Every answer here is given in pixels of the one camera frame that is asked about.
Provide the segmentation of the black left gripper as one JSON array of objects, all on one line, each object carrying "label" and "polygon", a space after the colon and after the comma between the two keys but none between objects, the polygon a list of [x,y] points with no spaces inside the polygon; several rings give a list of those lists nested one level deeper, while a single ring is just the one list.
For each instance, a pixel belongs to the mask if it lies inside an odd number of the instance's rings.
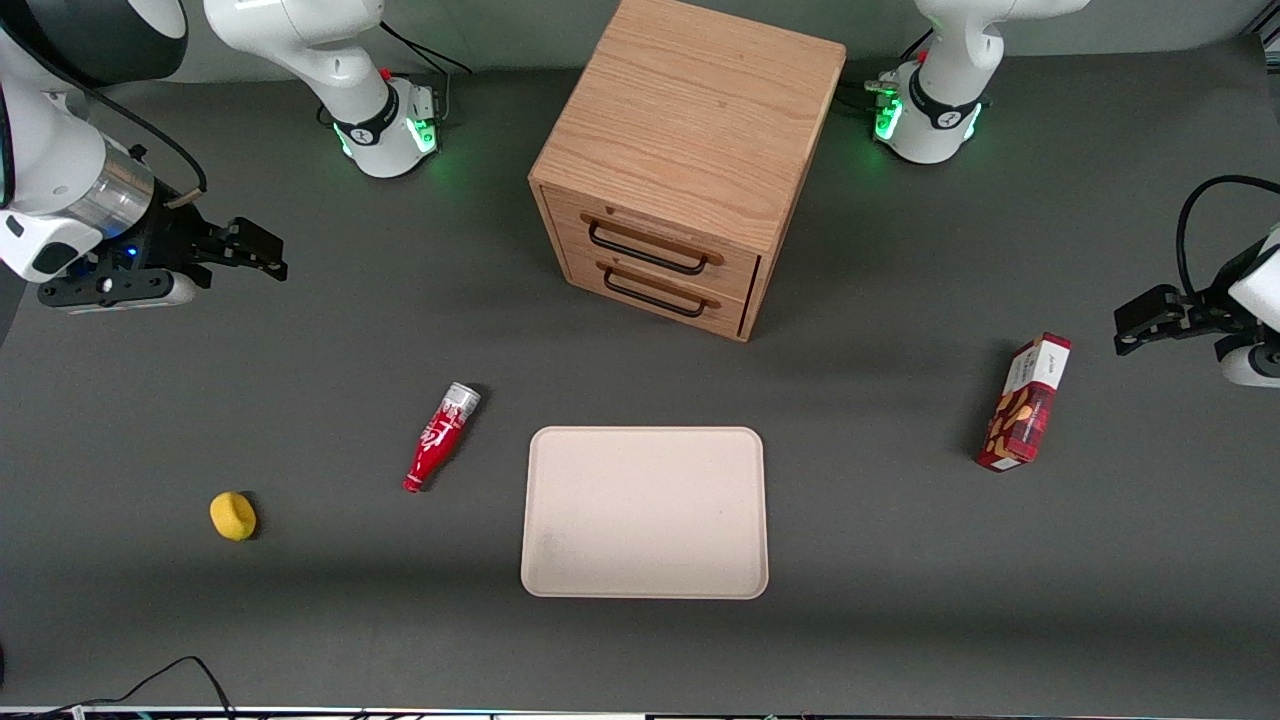
[{"label": "black left gripper", "polygon": [[1228,260],[1201,290],[1190,279],[1183,256],[1183,296],[1172,284],[1157,284],[1114,311],[1115,354],[1125,357],[1138,348],[1164,340],[1192,340],[1206,334],[1252,337],[1258,322],[1229,290],[1240,281],[1260,255],[1251,245]]}]

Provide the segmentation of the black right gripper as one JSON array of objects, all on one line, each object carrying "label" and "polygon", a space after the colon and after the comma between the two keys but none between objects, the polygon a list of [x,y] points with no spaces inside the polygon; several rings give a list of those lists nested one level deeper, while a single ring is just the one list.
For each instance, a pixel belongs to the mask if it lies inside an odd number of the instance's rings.
[{"label": "black right gripper", "polygon": [[287,279],[280,237],[243,217],[224,227],[224,246],[215,247],[218,233],[219,227],[206,222],[195,205],[152,205],[128,229],[128,245],[138,250],[141,266],[186,275],[200,290],[212,284],[212,272],[205,264],[246,266],[274,281]]}]

